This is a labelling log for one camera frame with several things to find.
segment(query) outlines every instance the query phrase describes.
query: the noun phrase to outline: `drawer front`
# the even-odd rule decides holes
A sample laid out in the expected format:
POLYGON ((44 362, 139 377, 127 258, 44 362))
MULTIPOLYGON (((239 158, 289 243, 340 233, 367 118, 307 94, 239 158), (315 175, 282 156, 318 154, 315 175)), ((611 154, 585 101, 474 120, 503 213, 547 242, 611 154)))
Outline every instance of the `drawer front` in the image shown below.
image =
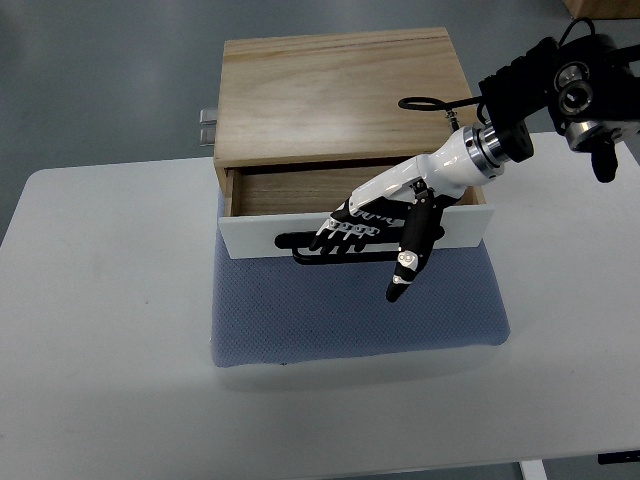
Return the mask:
MULTIPOLYGON (((436 242, 435 248, 477 247, 493 211, 493 205, 487 204, 447 208, 442 217, 445 235, 436 242)), ((328 215, 327 212, 221 217, 218 226, 233 259, 286 257, 291 256, 291 250, 276 247, 275 238, 282 233, 316 231, 328 215)), ((371 245, 365 251, 396 250, 397 247, 397 244, 371 245)))

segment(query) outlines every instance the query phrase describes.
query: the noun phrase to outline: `black cable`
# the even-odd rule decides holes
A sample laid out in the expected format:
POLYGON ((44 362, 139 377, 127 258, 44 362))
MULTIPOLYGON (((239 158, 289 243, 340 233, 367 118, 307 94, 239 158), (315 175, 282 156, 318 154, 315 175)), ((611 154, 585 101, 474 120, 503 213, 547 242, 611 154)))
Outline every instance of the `black cable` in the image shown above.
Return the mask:
POLYGON ((562 38, 558 42, 558 46, 560 46, 560 47, 562 46, 564 41, 567 39, 567 37, 571 33, 571 30, 573 29, 573 27, 575 27, 580 22, 583 22, 583 23, 586 23, 587 25, 589 25, 589 30, 591 31, 591 35, 595 35, 596 34, 596 26, 593 24, 593 21, 590 18, 586 18, 586 17, 576 18, 573 22, 571 22, 571 24, 569 24, 567 29, 564 31, 564 34, 562 35, 562 38))
POLYGON ((419 110, 421 112, 438 112, 440 110, 451 110, 457 107, 475 105, 482 100, 482 96, 455 100, 453 102, 443 102, 432 97, 407 97, 398 102, 400 108, 405 110, 419 110))
POLYGON ((482 122, 483 125, 486 125, 489 123, 489 120, 487 120, 487 117, 485 117, 484 113, 482 113, 482 110, 484 109, 485 106, 486 106, 485 102, 480 102, 478 104, 478 108, 476 109, 476 117, 478 117, 478 120, 480 120, 480 122, 482 122))

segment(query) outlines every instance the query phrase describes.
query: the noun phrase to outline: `metal hinge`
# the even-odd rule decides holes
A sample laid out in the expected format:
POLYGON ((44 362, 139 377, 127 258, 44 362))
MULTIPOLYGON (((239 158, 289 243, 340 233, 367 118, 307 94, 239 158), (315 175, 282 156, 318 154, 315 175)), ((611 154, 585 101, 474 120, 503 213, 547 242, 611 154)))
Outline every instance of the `metal hinge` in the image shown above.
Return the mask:
POLYGON ((200 146, 208 147, 216 143, 216 125, 218 124, 218 109, 203 108, 200 110, 200 146))

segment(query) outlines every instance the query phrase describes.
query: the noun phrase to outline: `drawer handle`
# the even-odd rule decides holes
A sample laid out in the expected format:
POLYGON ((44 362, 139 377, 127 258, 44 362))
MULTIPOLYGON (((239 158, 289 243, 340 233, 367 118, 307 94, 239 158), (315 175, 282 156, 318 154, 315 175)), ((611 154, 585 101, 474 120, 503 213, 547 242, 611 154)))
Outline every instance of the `drawer handle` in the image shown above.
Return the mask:
MULTIPOLYGON (((370 244, 398 243, 400 241, 401 228, 390 228, 387 232, 376 236, 370 244)), ((344 263, 369 263, 395 261, 398 251, 386 252, 362 252, 362 253, 330 253, 329 255, 305 254, 300 249, 307 248, 316 232, 282 233, 275 238, 276 247, 283 250, 291 250, 293 259, 300 265, 337 265, 344 263)))

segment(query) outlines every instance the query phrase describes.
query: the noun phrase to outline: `white table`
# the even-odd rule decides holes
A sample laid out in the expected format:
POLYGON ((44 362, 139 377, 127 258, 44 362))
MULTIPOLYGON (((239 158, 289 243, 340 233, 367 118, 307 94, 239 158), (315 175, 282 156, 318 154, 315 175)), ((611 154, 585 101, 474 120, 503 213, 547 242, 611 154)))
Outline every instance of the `white table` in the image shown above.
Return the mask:
POLYGON ((322 477, 640 447, 640 169, 619 148, 600 185, 562 138, 534 141, 485 189, 504 345, 287 367, 211 362, 210 159, 35 174, 0 247, 0 478, 322 477))

